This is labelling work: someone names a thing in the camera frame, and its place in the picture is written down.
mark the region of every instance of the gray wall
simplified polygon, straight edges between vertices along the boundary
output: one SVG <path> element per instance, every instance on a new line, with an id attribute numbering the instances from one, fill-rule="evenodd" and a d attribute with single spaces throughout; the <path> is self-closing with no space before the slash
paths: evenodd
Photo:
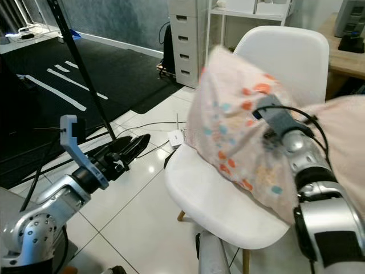
<path id="1" fill-rule="evenodd" d="M 40 16 L 34 0 L 24 0 L 34 21 Z M 46 0 L 38 0 L 46 20 L 55 20 Z M 168 22 L 167 0 L 62 0 L 61 7 L 70 28 L 154 50 L 160 27 Z"/>

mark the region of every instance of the white plastic chair seat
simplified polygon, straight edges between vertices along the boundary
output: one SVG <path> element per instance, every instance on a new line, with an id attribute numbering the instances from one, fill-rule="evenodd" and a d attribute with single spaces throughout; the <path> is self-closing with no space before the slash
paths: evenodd
<path id="1" fill-rule="evenodd" d="M 170 158 L 165 176 L 172 199 L 186 214 L 237 247 L 270 246 L 289 229 L 286 223 L 223 178 L 186 144 Z"/>
<path id="2" fill-rule="evenodd" d="M 325 101 L 329 44 L 322 34 L 256 27 L 245 34 L 234 54 L 280 80 L 299 106 Z M 171 157 L 166 184 L 173 200 L 194 221 L 237 247 L 267 247 L 289 229 L 186 144 Z"/>

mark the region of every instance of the black device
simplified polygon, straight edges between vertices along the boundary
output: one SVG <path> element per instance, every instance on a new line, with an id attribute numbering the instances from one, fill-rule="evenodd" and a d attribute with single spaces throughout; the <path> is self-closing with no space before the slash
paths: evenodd
<path id="1" fill-rule="evenodd" d="M 170 25 L 166 27 L 165 32 L 164 59 L 162 60 L 162 67 L 166 69 L 167 72 L 175 74 L 175 60 L 173 59 L 172 33 Z"/>
<path id="2" fill-rule="evenodd" d="M 341 39 L 338 50 L 349 51 L 352 53 L 364 53 L 364 38 L 345 35 Z"/>
<path id="3" fill-rule="evenodd" d="M 26 39 L 30 39 L 30 38 L 34 38 L 34 34 L 33 33 L 27 33 L 27 34 L 23 34 L 21 36 L 22 40 L 26 40 Z"/>

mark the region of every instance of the wooden chair leg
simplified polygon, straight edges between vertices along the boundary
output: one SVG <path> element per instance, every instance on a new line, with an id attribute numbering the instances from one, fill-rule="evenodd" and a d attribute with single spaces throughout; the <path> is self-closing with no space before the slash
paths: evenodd
<path id="1" fill-rule="evenodd" d="M 183 217 L 184 217 L 184 215 L 185 215 L 185 212 L 184 212 L 184 211 L 180 211 L 180 213 L 179 213 L 179 215 L 178 215 L 178 217 L 177 217 L 177 220 L 178 220 L 178 221 L 183 221 Z"/>
<path id="2" fill-rule="evenodd" d="M 250 271 L 250 251 L 248 249 L 242 249 L 242 274 L 249 274 Z"/>

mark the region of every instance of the drawer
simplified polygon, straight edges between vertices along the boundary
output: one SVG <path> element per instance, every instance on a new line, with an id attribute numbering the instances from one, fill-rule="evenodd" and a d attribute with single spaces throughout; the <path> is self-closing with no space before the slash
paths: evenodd
<path id="1" fill-rule="evenodd" d="M 198 84 L 197 60 L 175 61 L 176 81 L 189 87 L 196 87 Z"/>
<path id="2" fill-rule="evenodd" d="M 199 0 L 168 0 L 169 14 L 184 14 L 196 17 L 197 1 Z"/>
<path id="3" fill-rule="evenodd" d="M 180 35 L 178 37 L 172 37 L 173 50 L 178 53 L 183 53 L 187 55 L 197 55 L 198 45 L 196 41 L 190 42 L 181 39 Z"/>
<path id="4" fill-rule="evenodd" d="M 198 66 L 198 58 L 196 54 L 194 55 L 188 55 L 183 54 L 181 52 L 175 52 L 173 53 L 173 57 L 175 60 L 175 66 L 185 67 L 185 68 L 195 68 Z"/>
<path id="5" fill-rule="evenodd" d="M 186 74 L 180 70 L 176 70 L 176 81 L 188 87 L 196 88 L 198 86 L 198 76 Z"/>
<path id="6" fill-rule="evenodd" d="M 198 73 L 198 60 L 175 59 L 175 69 L 188 71 L 191 75 Z"/>
<path id="7" fill-rule="evenodd" d="M 197 25 L 196 18 L 183 17 L 178 19 L 180 15 L 173 15 L 171 18 L 171 33 L 173 42 L 181 45 L 197 43 Z"/>
<path id="8" fill-rule="evenodd" d="M 171 31 L 172 33 L 190 33 L 191 31 L 197 32 L 198 24 L 196 17 L 190 17 L 186 15 L 170 15 Z"/>

